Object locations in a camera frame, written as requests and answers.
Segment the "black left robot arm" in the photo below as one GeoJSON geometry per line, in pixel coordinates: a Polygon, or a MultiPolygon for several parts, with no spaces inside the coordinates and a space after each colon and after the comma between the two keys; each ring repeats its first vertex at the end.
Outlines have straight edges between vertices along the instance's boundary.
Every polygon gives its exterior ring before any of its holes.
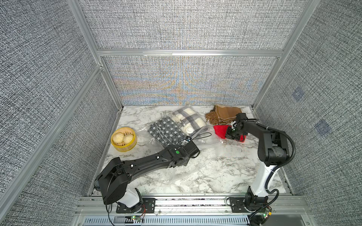
{"type": "Polygon", "coordinates": [[[94,187],[101,192],[103,203],[120,203],[130,210],[143,204],[138,189],[128,188],[133,180],[150,172],[187,166],[192,158],[198,157],[199,148],[190,141],[185,145],[170,145],[162,151],[143,158],[123,161],[119,157],[112,159],[96,177],[94,187]]]}

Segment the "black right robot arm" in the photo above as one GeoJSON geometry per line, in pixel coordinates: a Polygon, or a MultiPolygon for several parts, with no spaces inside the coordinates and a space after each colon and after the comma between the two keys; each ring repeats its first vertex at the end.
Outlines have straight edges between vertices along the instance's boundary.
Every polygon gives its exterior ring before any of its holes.
{"type": "Polygon", "coordinates": [[[276,193],[274,198],[278,197],[279,190],[271,190],[270,183],[275,173],[293,160],[295,145],[284,131],[265,126],[257,119],[239,118],[233,121],[225,136],[240,141],[247,135],[258,139],[257,156],[260,166],[254,182],[245,194],[244,206],[249,212],[257,212],[271,205],[272,202],[268,201],[269,195],[276,193]]]}

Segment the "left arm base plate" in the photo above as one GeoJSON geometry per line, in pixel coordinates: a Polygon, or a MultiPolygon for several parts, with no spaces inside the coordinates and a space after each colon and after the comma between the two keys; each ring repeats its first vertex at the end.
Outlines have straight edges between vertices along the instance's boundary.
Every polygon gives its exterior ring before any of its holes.
{"type": "Polygon", "coordinates": [[[128,208],[125,204],[117,203],[116,213],[154,213],[156,206],[155,198],[143,198],[142,202],[136,204],[134,207],[128,208]]]}

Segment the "red knitted scarf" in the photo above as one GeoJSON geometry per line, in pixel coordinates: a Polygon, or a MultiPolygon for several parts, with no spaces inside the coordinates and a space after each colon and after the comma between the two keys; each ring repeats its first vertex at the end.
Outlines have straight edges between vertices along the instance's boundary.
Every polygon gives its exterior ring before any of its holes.
{"type": "Polygon", "coordinates": [[[236,135],[236,136],[232,136],[231,130],[232,130],[232,126],[231,125],[215,125],[214,127],[214,131],[215,134],[220,137],[221,139],[231,139],[231,140],[235,140],[238,142],[245,142],[246,136],[244,135],[236,135]]]}

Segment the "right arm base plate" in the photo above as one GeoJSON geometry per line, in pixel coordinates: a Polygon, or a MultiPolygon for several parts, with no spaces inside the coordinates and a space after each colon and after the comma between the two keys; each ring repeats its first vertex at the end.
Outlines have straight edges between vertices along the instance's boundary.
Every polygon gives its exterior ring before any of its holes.
{"type": "Polygon", "coordinates": [[[230,206],[232,213],[253,213],[268,203],[268,197],[257,198],[247,206],[245,197],[228,197],[226,203],[230,206]]]}

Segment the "clear plastic vacuum bag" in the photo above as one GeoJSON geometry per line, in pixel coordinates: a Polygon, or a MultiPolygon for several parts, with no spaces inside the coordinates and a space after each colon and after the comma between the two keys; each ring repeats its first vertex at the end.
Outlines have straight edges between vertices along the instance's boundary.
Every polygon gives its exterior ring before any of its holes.
{"type": "Polygon", "coordinates": [[[134,183],[171,184],[217,158],[221,142],[194,107],[141,107],[137,113],[134,183]]]}

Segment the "brown fringed scarf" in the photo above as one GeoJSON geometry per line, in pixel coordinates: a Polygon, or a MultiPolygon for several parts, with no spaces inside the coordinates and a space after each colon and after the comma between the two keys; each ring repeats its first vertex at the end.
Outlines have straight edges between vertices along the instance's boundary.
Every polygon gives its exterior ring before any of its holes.
{"type": "Polygon", "coordinates": [[[212,125],[226,125],[234,121],[239,113],[242,111],[238,107],[216,104],[209,113],[205,114],[205,118],[212,125]]]}

